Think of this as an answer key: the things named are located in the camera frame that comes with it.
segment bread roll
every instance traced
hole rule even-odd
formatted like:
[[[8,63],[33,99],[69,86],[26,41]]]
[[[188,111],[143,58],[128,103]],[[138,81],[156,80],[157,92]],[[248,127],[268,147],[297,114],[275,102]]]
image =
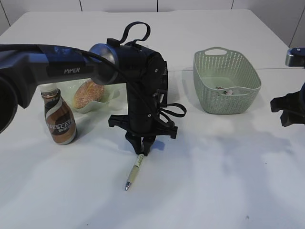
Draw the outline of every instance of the bread roll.
[[[76,91],[72,106],[80,109],[92,101],[100,101],[103,97],[104,90],[104,85],[98,85],[92,80],[87,80]]]

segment robotic arm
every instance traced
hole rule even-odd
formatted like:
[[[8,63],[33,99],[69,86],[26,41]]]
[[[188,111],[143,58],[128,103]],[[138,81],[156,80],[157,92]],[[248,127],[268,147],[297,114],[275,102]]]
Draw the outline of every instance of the robotic arm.
[[[121,45],[136,24],[146,25],[144,38]],[[148,155],[157,135],[175,139],[177,127],[165,113],[183,117],[186,109],[167,104],[166,62],[160,53],[136,43],[149,35],[149,25],[137,21],[126,27],[120,41],[108,39],[89,52],[54,45],[1,45],[0,133],[14,118],[18,104],[28,107],[39,84],[91,78],[97,84],[127,84],[128,115],[111,115],[109,126],[126,130],[126,139],[137,154]],[[181,108],[183,114],[163,109],[170,105]]]
[[[287,51],[286,65],[289,67],[305,67],[305,48],[293,48]],[[272,112],[283,110],[282,126],[305,124],[305,84],[301,90],[289,93],[284,97],[271,101]]]

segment green basket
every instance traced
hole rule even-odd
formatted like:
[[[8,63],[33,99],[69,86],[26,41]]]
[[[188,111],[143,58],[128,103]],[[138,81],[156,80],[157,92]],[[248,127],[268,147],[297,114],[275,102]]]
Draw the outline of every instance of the green basket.
[[[211,50],[226,53],[206,54]],[[200,104],[212,114],[239,114],[246,111],[261,88],[261,80],[245,56],[221,47],[196,52],[193,73]]]

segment nescafe bottle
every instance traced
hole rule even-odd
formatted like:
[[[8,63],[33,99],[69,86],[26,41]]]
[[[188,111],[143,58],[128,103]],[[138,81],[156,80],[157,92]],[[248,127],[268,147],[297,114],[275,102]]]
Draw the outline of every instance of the nescafe bottle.
[[[44,117],[53,140],[60,145],[70,143],[77,135],[73,113],[61,97],[55,83],[39,86],[44,100]]]

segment white bottle cap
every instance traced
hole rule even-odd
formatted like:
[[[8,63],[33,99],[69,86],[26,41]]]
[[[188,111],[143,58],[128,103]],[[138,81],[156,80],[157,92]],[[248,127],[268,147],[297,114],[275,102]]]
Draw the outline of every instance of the white bottle cap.
[[[39,85],[39,89],[41,92],[52,92],[57,89],[56,83],[47,83]]]

